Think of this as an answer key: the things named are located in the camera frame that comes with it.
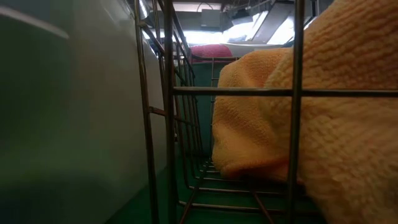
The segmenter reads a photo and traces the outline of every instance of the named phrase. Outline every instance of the wire basket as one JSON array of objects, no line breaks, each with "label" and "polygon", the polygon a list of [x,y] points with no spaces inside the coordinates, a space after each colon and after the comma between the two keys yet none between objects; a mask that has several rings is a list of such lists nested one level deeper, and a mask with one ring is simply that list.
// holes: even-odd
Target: wire basket
[{"label": "wire basket", "polygon": [[[315,17],[315,1],[312,2],[312,19]],[[164,43],[160,38],[159,15],[157,6],[164,12]],[[156,36],[149,26],[139,16],[139,0],[134,1],[134,15],[136,22],[137,48],[139,56],[139,72],[141,78],[142,105],[144,111],[144,126],[147,148],[147,164],[149,171],[150,207],[152,223],[159,223],[159,208],[156,189],[156,175],[154,169],[154,153],[152,143],[152,130],[150,114],[165,116],[167,128],[167,180],[168,180],[168,223],[185,223],[189,213],[193,209],[204,208],[210,210],[222,210],[241,213],[261,213],[268,223],[275,223],[274,215],[282,215],[287,223],[295,223],[297,217],[319,217],[318,210],[296,210],[300,200],[307,200],[304,189],[297,185],[297,167],[299,157],[300,137],[300,107],[304,96],[311,97],[397,97],[396,91],[388,90],[304,90],[302,89],[302,65],[303,65],[303,28],[304,0],[296,0],[295,4],[295,37],[294,37],[294,71],[292,89],[265,89],[265,88],[217,88],[215,83],[218,76],[215,75],[215,65],[227,64],[238,58],[203,58],[191,54],[185,40],[182,27],[174,11],[172,0],[152,0],[154,10],[154,25]],[[157,50],[164,108],[161,110],[151,107],[148,100],[146,67],[144,63],[144,51],[142,44],[142,31],[150,38]],[[195,73],[192,65],[193,58],[211,63],[211,85],[209,87],[195,86]],[[282,186],[267,183],[262,186],[251,179],[227,180],[220,177],[215,170],[209,155],[203,147],[201,127],[199,122],[198,95],[211,96],[211,111],[213,112],[216,95],[223,96],[289,96],[292,97],[291,129],[290,129],[290,154],[288,181]],[[209,147],[213,142],[210,134]],[[182,163],[183,187],[190,191],[188,200],[183,201],[178,195],[178,183],[176,177],[176,148],[180,149]],[[216,187],[206,187],[205,182],[214,182]],[[257,207],[230,206],[217,203],[195,203],[201,192],[250,195]],[[268,208],[260,197],[279,198],[286,201],[283,209]],[[177,218],[177,206],[183,207],[183,212]]]}]

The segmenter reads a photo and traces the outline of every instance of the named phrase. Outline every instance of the fluorescent light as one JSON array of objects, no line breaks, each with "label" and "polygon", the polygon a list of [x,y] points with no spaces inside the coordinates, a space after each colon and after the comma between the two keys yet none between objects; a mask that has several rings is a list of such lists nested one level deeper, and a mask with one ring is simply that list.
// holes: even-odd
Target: fluorescent light
[{"label": "fluorescent light", "polygon": [[256,34],[258,28],[260,28],[267,14],[268,14],[267,11],[257,13],[253,15],[252,22],[238,24],[224,31],[223,32],[224,41],[228,42],[230,39],[239,39],[240,37],[242,38],[242,41],[251,40],[253,36]]},{"label": "fluorescent light", "polygon": [[317,19],[317,16],[315,16],[315,17],[304,27],[304,30],[305,30],[306,28],[308,28],[308,27],[310,26],[310,24],[311,24],[315,19]]},{"label": "fluorescent light", "polygon": [[146,17],[148,16],[148,11],[147,11],[147,9],[145,8],[145,5],[144,5],[144,3],[142,2],[142,0],[139,0],[139,5],[140,5],[141,10],[142,10],[142,13],[143,13],[142,17],[143,17],[143,18],[146,18]]},{"label": "fluorescent light", "polygon": [[[149,39],[149,36],[143,32],[145,39]],[[220,44],[224,42],[223,34],[221,32],[204,32],[204,31],[184,31],[184,36],[188,44]],[[160,37],[164,37],[164,31],[160,32]]]},{"label": "fluorescent light", "polygon": [[255,22],[254,22],[253,28],[248,32],[248,35],[246,36],[246,41],[253,39],[257,30],[259,30],[262,22],[264,22],[264,20],[266,19],[267,14],[268,14],[268,11],[264,11],[264,12],[261,12],[260,14],[256,14],[253,16],[253,20]]},{"label": "fluorescent light", "polygon": [[267,44],[284,44],[294,36],[294,18],[289,16],[275,31]]},{"label": "fluorescent light", "polygon": [[[200,2],[174,2],[174,10],[176,12],[201,12],[202,9],[214,9],[214,10],[221,10],[221,4],[220,3],[209,3],[207,5],[206,3],[202,3],[200,5]],[[160,11],[160,6],[159,4],[157,5],[157,10]]]}]

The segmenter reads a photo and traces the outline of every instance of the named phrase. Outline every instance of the ceiling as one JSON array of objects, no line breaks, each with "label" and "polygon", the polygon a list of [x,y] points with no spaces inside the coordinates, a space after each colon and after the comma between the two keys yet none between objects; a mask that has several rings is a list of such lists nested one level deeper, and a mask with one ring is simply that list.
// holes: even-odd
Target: ceiling
[{"label": "ceiling", "polygon": [[[147,1],[147,5],[152,8],[152,0]],[[204,30],[202,26],[202,9],[219,10],[220,13],[220,26],[216,32],[224,32],[231,28],[232,16],[236,14],[238,9],[247,9],[251,16],[256,15],[262,11],[267,11],[265,19],[258,24],[253,37],[250,40],[246,39],[247,44],[266,44],[275,33],[280,32],[280,27],[285,27],[294,16],[294,1],[278,1],[278,0],[206,0],[205,2],[198,2],[198,0],[174,0],[174,8],[176,10],[178,19],[181,23],[183,30]],[[309,19],[313,16],[313,5],[315,7],[316,15],[324,11],[333,0],[305,0],[305,16]],[[149,20],[153,21],[153,12],[151,11]],[[163,28],[164,20],[163,14],[159,13],[160,28]]]}]

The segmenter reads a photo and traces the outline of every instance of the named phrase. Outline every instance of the folded towel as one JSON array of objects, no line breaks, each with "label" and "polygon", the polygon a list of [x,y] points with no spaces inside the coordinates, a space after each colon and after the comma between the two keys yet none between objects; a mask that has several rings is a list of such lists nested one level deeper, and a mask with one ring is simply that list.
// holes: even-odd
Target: folded towel
[{"label": "folded towel", "polygon": [[[193,55],[201,57],[232,57],[230,49],[222,44],[206,44],[191,47]],[[198,59],[193,59],[194,63],[208,62]]]},{"label": "folded towel", "polygon": [[[396,0],[335,0],[305,31],[303,87],[398,89],[397,11]],[[253,52],[226,66],[219,86],[291,88],[292,62],[292,49]],[[285,179],[290,104],[217,97],[216,168]],[[396,99],[303,98],[298,174],[328,223],[398,223],[397,133]]]}]

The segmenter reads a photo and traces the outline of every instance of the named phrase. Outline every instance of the green wall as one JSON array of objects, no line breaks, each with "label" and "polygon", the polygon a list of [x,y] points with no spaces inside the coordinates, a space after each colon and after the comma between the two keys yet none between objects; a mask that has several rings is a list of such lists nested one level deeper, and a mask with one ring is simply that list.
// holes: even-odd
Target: green wall
[{"label": "green wall", "polygon": [[[220,76],[220,71],[224,66],[223,63],[215,64],[214,78]],[[196,63],[193,65],[193,71],[196,76],[196,86],[211,86],[211,63]],[[213,84],[214,87],[217,87],[218,81],[214,80]],[[197,96],[197,98],[203,150],[210,155],[211,96]]]}]

